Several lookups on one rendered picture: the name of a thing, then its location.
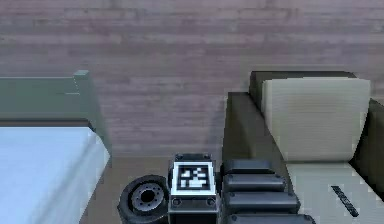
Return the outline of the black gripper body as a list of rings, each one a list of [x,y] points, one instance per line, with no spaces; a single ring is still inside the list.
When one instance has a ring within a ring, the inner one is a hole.
[[[169,191],[166,178],[145,175],[122,191],[117,210],[122,224],[167,224]]]

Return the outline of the bed with pale blue sheet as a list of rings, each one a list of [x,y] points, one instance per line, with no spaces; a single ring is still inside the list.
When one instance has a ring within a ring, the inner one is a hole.
[[[0,224],[80,224],[110,157],[89,71],[0,76]]]

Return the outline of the black remote control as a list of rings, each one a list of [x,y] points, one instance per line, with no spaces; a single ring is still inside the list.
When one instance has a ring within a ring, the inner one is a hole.
[[[359,212],[351,203],[351,201],[348,199],[348,197],[345,195],[345,193],[341,190],[341,188],[335,185],[332,185],[331,188],[334,191],[334,193],[338,196],[338,198],[340,199],[341,203],[344,205],[346,210],[350,213],[350,215],[352,217],[358,217]]]

